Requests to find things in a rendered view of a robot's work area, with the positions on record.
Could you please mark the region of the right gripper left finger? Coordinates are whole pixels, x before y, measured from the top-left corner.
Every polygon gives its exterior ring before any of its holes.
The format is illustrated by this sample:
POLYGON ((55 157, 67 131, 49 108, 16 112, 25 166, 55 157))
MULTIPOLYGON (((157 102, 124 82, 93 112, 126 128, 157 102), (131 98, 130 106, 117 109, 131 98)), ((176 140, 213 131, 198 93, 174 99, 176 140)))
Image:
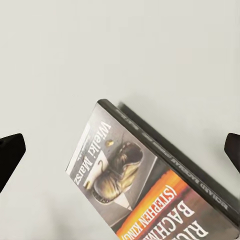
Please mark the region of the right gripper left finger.
POLYGON ((21 133, 0 139, 0 193, 26 152, 21 133))

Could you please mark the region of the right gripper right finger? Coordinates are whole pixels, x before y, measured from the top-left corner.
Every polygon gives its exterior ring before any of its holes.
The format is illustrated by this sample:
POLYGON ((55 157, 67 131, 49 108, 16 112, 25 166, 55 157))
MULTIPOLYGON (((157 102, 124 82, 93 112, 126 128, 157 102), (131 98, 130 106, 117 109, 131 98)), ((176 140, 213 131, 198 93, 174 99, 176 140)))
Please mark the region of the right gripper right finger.
POLYGON ((240 173, 240 135, 229 133, 227 135, 224 151, 240 173))

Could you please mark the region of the hardback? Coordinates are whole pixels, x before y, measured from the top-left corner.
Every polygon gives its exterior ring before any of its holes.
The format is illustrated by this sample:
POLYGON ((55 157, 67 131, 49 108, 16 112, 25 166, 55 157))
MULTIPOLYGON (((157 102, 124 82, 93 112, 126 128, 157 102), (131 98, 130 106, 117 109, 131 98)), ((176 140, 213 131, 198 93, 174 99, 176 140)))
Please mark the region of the hardback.
POLYGON ((65 172, 120 240, 240 237, 240 214, 108 99, 65 172))

